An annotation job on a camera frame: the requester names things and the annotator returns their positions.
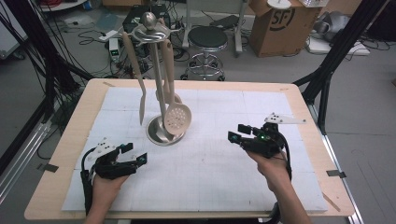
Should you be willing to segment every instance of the stool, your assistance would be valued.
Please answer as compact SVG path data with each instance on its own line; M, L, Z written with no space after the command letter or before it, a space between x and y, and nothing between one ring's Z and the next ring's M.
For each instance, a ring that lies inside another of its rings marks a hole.
M222 61L209 52L216 52L227 47L227 35L215 26L199 26L189 31L189 44L203 53L198 53L190 59L186 73L180 76L181 80L189 78L189 72L204 77L211 77L219 74L218 81L224 81L224 71Z

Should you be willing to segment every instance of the concrete floor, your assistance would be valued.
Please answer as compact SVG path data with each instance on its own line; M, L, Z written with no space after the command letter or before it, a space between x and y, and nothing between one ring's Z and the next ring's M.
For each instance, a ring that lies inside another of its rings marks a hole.
M97 9L81 13L98 21L106 13ZM123 21L117 12L112 28L118 30ZM106 67L108 52L104 44L81 46L82 39L75 33L63 33L66 46L77 61L90 72L109 72ZM239 58L233 56L233 44L219 53L224 62L226 81L291 83L313 72L324 55L313 55L306 50L294 57L257 58L250 47L244 48ZM372 49L369 56L355 56L344 60L336 70L330 90L326 127L335 155L345 171L346 181L360 209L364 223L394 223L396 220L396 48ZM29 60L8 58L0 61L0 155L17 135L43 98L43 91ZM186 63L175 63L176 79L184 73ZM40 148L50 156L60 135L55 133ZM36 167L47 161L33 156L16 185L0 205L0 223L80 223L81 221L28 221L24 210L42 176ZM315 223L346 223L343 218L313 218Z

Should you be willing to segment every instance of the round stool seat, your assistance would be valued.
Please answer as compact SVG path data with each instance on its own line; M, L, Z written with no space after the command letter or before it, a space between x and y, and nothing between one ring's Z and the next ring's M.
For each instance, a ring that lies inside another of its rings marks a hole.
M189 42L200 49L218 51L227 46L227 35L215 26L199 26L189 31Z

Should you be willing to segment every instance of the person's left hand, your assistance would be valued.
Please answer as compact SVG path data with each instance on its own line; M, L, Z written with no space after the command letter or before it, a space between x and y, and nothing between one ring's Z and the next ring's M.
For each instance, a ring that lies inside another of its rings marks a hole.
M128 178L128 175L115 178L113 180L104 179L99 175L93 178L92 206L85 223L102 223L108 209L117 198L121 185Z

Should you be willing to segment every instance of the metal utensil stand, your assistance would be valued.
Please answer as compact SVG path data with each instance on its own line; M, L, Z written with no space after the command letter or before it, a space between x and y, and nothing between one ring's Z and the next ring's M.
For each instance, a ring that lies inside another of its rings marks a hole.
M163 123L166 113L166 105L163 97L163 78L160 71L160 60L158 56L158 43L163 42L171 33L164 25L157 22L155 16L148 12L142 17L143 24L136 26L132 31L132 36L140 41L139 45L148 44L150 57L155 75L155 85L157 87L158 101L160 103L161 115L153 118L146 129L148 139L159 146L170 146L178 142L184 133L173 135L165 129Z

